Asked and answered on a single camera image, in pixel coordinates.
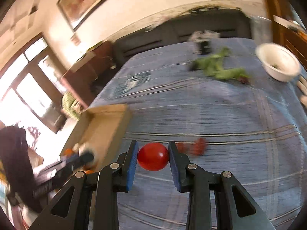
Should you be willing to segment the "green patterned cloth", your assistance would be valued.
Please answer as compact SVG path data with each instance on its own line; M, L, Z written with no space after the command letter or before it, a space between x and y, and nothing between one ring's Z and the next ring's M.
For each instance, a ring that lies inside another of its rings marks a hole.
M76 121L80 119L82 113L82 106L69 91L66 91L61 101L62 111L69 118L73 118Z

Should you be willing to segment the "black device on table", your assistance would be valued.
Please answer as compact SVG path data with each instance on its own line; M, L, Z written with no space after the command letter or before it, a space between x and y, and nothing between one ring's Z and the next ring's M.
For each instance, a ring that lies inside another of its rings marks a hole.
M211 30L195 31L188 41L192 42L192 49L194 53L199 55L207 55L211 53L212 39L219 39L220 33Z

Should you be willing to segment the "dark jujube near leaves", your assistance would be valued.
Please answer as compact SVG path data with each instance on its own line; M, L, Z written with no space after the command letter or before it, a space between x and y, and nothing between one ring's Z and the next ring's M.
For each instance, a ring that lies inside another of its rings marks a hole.
M250 84L249 77L248 77L248 76L245 76L245 75L241 75L241 76L239 77L238 81L239 81L241 84L244 84L244 85L249 85L249 84Z

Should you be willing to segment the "clear glass cup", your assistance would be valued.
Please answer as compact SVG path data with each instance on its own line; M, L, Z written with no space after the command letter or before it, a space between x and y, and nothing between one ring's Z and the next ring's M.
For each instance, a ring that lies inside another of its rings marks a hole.
M273 42L272 21L261 16L249 15L251 35L256 46Z

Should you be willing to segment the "black sofa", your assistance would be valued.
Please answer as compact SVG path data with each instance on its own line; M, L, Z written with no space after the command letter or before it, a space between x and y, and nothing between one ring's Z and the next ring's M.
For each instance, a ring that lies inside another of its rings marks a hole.
M188 14L168 19L152 30L143 28L115 40L112 60L116 67L101 74L91 85L91 91L98 94L134 55L186 42L194 32L205 30L219 33L221 38L252 38L251 19L240 9L192 9Z

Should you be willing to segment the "green leafy vegetable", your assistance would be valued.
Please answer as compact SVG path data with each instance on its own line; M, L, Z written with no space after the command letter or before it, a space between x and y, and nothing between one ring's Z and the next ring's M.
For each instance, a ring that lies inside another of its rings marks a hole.
M229 69L224 68L223 61L229 56L230 49L228 47L223 47L218 53L210 54L208 57L201 57L197 58L196 60L192 60L189 65L189 71L200 70L203 71L206 76L221 81L238 81L241 75L248 76L246 70L242 67L232 67Z

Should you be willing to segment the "wooden sideboard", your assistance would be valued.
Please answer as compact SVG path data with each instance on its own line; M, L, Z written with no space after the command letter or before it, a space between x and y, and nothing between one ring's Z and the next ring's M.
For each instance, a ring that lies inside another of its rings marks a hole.
M306 69L306 26L288 0L265 0L273 42L290 50Z

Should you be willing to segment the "small beige cake piece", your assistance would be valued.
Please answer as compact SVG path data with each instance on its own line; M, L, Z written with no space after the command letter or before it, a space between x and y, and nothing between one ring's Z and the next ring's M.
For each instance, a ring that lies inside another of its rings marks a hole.
M80 145L78 148L78 154L84 160L84 169L89 170L97 166L98 154L96 150L87 142Z

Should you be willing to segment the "small orange mandarin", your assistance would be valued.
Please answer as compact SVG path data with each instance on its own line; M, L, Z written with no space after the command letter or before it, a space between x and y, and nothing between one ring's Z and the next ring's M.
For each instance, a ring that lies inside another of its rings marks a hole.
M92 171L92 170L86 170L85 173L86 173L86 174L92 174L92 173L94 173L94 171Z

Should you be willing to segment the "red cherry tomato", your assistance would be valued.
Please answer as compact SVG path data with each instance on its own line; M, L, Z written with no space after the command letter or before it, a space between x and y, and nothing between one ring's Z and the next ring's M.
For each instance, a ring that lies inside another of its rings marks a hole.
M145 170L160 171L168 164L169 153L163 144L148 143L139 150L137 160Z

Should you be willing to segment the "white bowl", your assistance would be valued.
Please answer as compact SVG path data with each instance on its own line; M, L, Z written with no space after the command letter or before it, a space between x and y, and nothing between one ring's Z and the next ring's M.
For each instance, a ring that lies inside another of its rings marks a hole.
M301 73L297 57L281 45L263 43L256 47L256 56L267 74L277 81L286 83Z

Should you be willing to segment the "round red jujube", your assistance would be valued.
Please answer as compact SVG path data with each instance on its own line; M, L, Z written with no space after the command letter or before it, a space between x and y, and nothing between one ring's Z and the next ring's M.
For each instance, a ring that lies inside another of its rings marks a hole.
M186 145L185 143L183 143L183 142L177 142L177 143L176 143L176 147L177 147L177 150L178 150L179 153L185 154L185 153L188 152L188 147L187 147L187 145Z

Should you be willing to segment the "dark red jujube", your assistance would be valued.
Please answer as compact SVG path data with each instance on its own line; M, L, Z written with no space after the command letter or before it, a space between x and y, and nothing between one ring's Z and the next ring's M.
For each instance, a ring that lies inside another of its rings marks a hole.
M203 155L208 146L206 138L198 138L192 145L191 153L195 156Z

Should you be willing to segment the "large orange mandarin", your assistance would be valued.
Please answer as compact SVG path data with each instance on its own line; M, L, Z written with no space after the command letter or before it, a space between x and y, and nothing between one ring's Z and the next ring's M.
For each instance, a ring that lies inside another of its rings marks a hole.
M74 151L72 149L66 149L64 151L64 156L71 156L72 154L74 154Z

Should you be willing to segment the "blue plaid tablecloth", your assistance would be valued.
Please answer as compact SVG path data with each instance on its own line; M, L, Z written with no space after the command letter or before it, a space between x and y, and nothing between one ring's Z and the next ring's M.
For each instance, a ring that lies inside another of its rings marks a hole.
M120 152L136 140L191 144L207 140L190 159L214 173L230 171L276 229L287 229L306 199L306 109L296 80L272 79L250 39L215 39L227 47L226 68L242 67L250 84L218 81L189 71L192 42L139 53L127 61L92 103L125 103L133 112Z

